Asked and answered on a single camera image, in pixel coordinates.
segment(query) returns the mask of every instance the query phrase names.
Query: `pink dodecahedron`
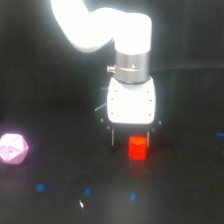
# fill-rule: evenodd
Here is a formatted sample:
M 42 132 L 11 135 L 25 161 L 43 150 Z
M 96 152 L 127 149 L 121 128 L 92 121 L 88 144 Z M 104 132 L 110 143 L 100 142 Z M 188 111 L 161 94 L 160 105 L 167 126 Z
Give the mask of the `pink dodecahedron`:
M 20 164 L 26 157 L 28 149 L 22 135 L 5 134 L 0 139 L 0 159 L 3 163 Z

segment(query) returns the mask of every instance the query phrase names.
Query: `red cube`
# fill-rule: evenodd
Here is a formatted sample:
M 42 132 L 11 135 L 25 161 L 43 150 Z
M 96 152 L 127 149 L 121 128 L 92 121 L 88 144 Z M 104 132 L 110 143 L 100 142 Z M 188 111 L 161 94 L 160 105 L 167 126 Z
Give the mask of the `red cube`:
M 129 140 L 129 157 L 135 160 L 146 158 L 147 138 L 141 136 L 132 136 Z

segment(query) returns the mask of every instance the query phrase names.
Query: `dark table surface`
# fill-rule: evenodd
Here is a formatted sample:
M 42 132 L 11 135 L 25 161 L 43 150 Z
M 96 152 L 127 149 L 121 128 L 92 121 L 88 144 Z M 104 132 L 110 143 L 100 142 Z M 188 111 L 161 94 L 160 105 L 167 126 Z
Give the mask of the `dark table surface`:
M 127 135 L 110 147 L 92 106 L 17 103 L 0 132 L 23 134 L 30 150 L 21 165 L 0 165 L 0 223 L 223 224 L 223 71 L 152 72 L 157 113 L 144 161 L 128 157 Z

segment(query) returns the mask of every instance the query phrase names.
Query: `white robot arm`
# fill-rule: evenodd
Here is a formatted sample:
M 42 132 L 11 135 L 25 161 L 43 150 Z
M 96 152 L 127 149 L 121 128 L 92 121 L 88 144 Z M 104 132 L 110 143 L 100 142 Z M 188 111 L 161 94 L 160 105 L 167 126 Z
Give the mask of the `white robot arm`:
M 107 96 L 112 123 L 150 124 L 155 115 L 155 88 L 149 76 L 151 19 L 111 8 L 89 12 L 82 0 L 51 0 L 53 13 L 71 44 L 84 53 L 115 42 L 116 65 Z

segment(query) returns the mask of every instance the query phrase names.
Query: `black background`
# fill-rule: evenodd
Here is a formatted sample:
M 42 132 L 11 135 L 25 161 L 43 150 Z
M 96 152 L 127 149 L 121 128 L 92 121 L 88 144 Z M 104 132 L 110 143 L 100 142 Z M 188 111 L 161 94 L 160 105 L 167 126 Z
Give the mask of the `black background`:
M 1 0 L 0 133 L 23 134 L 30 152 L 20 166 L 0 166 L 0 223 L 222 224 L 224 2 L 85 3 L 152 19 L 157 110 L 148 157 L 129 159 L 127 145 L 112 150 L 94 113 L 105 102 L 113 44 L 83 54 L 49 0 Z

